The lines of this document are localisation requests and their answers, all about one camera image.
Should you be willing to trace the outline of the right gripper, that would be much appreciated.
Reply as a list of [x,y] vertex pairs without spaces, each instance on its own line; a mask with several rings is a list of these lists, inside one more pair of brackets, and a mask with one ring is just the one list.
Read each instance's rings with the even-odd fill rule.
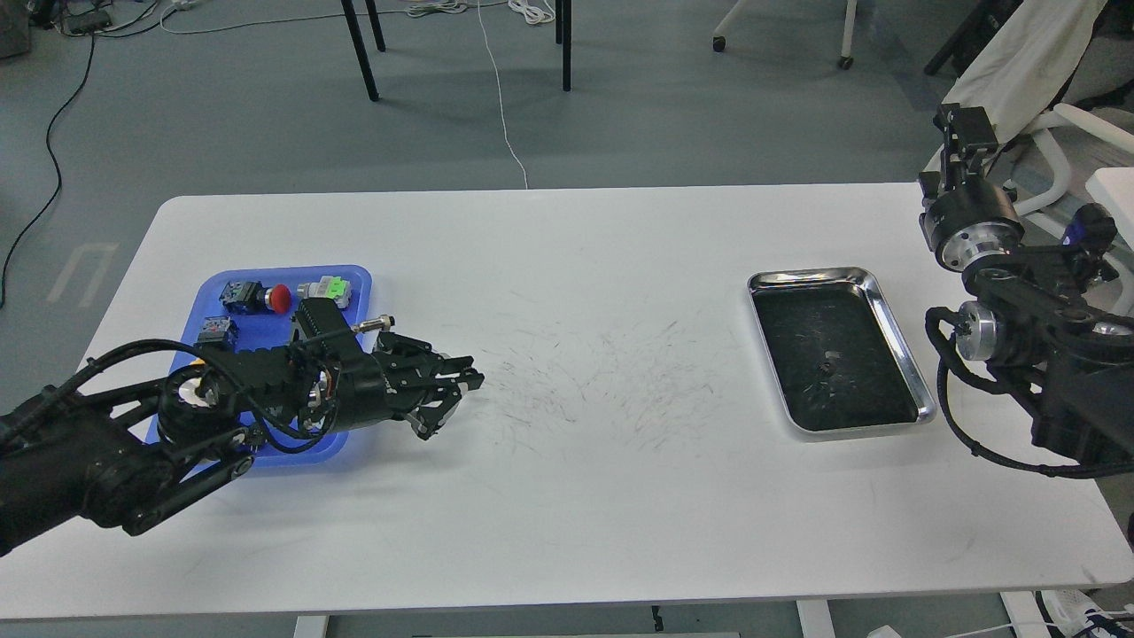
[[[1024,229],[1014,203],[982,178],[984,162],[998,148],[987,110],[942,104],[936,126],[943,133],[941,171],[919,172],[920,230],[936,262],[960,272],[976,260],[1016,250]],[[960,185],[946,190],[941,182]]]

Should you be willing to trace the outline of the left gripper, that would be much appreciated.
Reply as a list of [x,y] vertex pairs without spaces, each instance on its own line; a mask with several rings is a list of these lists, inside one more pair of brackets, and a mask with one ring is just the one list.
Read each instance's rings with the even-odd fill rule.
[[[457,373],[464,375],[467,391],[450,388],[442,380]],[[382,331],[372,354],[338,364],[332,429],[405,420],[417,439],[429,440],[443,427],[462,397],[484,382],[485,375],[475,369],[471,356],[450,358],[420,339]]]

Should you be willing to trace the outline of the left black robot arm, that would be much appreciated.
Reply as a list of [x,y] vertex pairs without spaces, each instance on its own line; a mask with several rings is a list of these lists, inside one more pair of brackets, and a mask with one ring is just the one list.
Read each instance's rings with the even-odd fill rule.
[[3,416],[3,552],[74,517],[138,536],[248,473],[263,446],[298,454],[386,422],[432,437],[485,376],[392,327],[315,298],[286,344],[141,339],[90,359]]

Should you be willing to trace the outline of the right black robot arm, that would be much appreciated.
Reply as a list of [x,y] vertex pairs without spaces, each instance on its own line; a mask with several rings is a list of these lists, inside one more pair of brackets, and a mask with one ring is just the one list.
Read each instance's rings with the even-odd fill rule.
[[[971,295],[957,311],[932,307],[925,331],[939,356],[936,386],[953,435],[972,456],[1050,478],[1100,479],[1131,473],[1131,318],[1090,306],[1118,233],[1103,206],[1074,214],[1056,245],[1027,246],[1013,202],[989,182],[984,159],[998,148],[981,107],[943,104],[940,168],[919,176],[920,230],[943,269]],[[948,380],[1009,395],[1031,416],[1036,446],[1069,463],[1026,463],[993,452],[953,419]]]

